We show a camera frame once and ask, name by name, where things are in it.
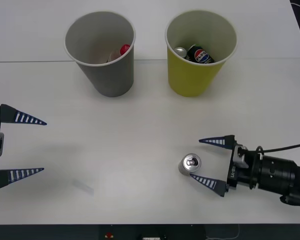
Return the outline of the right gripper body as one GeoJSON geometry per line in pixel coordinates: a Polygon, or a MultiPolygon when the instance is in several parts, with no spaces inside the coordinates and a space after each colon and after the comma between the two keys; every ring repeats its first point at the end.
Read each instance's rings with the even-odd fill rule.
{"type": "Polygon", "coordinates": [[[255,186],[251,183],[251,174],[255,156],[259,150],[248,150],[238,143],[226,144],[225,148],[231,150],[226,190],[236,189],[238,184],[253,189],[255,186]]]}

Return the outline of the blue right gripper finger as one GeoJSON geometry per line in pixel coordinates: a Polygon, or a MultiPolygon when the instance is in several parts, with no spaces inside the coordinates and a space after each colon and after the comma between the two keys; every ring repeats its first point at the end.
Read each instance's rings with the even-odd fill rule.
{"type": "Polygon", "coordinates": [[[190,174],[190,177],[196,180],[198,183],[202,184],[203,186],[207,187],[220,197],[224,197],[225,193],[228,192],[227,183],[223,180],[208,178],[195,174],[190,174]]]}
{"type": "Polygon", "coordinates": [[[208,138],[199,139],[198,141],[202,144],[208,144],[208,145],[224,148],[227,150],[232,150],[233,147],[236,145],[236,140],[234,135],[208,137],[208,138]]]}

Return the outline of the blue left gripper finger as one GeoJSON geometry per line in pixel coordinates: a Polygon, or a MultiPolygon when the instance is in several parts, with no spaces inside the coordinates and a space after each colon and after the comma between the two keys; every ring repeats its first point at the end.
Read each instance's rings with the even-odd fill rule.
{"type": "Polygon", "coordinates": [[[44,168],[5,169],[0,170],[0,189],[42,172],[44,168]]]}
{"type": "Polygon", "coordinates": [[[0,105],[0,122],[8,124],[47,125],[43,120],[19,111],[7,104],[0,105]]]}

